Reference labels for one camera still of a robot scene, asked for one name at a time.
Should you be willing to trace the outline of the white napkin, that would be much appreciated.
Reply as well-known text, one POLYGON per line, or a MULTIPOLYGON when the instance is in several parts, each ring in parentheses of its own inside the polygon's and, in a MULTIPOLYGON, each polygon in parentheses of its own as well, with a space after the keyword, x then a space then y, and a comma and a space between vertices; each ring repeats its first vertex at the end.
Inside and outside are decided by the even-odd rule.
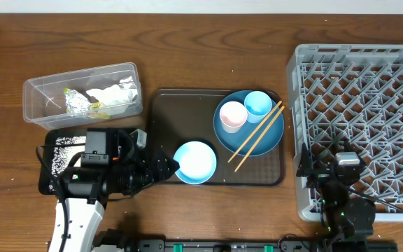
POLYGON ((127 77, 110 87, 104 89, 91 89, 86 92, 104 106, 115 106, 134 102, 139 95, 139 89, 133 78, 127 77))

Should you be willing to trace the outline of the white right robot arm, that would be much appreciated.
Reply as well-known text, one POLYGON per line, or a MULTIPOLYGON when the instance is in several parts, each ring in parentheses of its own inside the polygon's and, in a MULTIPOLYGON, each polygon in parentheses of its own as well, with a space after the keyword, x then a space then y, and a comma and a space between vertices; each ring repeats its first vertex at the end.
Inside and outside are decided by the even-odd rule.
POLYGON ((307 188, 320 191, 320 220, 329 233, 310 245, 310 251, 368 251, 366 237, 374 233, 375 203, 350 197, 350 186, 360 180, 364 160, 345 143, 326 168, 314 168, 310 152, 302 146, 297 177, 307 179, 307 188))

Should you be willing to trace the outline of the aluminium foil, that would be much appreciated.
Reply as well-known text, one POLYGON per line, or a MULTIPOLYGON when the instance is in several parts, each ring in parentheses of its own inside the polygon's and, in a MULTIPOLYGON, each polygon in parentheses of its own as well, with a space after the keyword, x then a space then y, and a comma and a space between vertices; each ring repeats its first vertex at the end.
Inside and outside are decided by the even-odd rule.
POLYGON ((83 113, 90 109, 88 98, 79 91, 65 88, 64 96, 67 113, 83 113))

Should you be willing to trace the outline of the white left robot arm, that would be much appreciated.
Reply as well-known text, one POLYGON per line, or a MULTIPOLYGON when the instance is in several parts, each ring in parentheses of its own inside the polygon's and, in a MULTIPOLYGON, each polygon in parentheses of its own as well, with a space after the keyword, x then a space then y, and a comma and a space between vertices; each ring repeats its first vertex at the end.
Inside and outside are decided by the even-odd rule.
POLYGON ((84 150, 58 176, 38 157, 57 197, 49 251, 135 251, 135 242, 119 230, 107 230, 99 242, 94 239, 110 195, 134 197, 178 170, 179 163, 162 150, 149 155, 146 141, 140 129, 89 128, 84 150))

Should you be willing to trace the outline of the light blue bowl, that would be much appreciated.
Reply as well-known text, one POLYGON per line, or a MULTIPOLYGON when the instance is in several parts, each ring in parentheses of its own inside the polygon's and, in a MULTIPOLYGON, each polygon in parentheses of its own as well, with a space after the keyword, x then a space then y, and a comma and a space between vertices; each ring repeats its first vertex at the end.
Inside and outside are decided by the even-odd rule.
POLYGON ((217 167, 213 149, 201 141, 189 141, 180 146, 174 154, 174 160, 180 167, 175 175, 191 185, 208 181, 217 167))

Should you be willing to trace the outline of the yellow snack wrapper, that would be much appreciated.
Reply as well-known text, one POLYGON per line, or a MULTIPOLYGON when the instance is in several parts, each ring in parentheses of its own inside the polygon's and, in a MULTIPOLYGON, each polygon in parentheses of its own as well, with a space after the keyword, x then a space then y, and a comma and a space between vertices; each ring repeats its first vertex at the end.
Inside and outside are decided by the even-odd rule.
POLYGON ((98 119, 104 119, 108 120, 110 118, 109 114, 100 111, 100 108, 103 106, 101 102, 94 102, 91 103, 89 106, 89 110, 86 113, 86 116, 88 118, 98 118, 98 119))

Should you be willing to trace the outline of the pink cup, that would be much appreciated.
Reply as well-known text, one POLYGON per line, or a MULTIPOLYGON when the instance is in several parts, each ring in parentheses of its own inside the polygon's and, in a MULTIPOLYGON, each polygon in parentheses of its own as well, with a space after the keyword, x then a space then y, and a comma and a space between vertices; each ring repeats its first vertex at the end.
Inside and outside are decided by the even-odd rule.
POLYGON ((238 101, 229 101, 220 108, 222 128, 230 134, 238 132, 248 119, 246 107, 238 101))

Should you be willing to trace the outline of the white rice pile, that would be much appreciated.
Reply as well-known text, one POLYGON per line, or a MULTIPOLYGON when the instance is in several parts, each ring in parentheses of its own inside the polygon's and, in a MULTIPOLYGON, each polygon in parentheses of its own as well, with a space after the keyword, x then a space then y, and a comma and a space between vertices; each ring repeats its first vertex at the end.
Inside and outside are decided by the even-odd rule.
POLYGON ((69 166, 75 154, 85 150, 85 140, 85 136, 62 136, 56 139, 56 145, 67 145, 67 147, 53 149, 50 168, 56 178, 69 166))

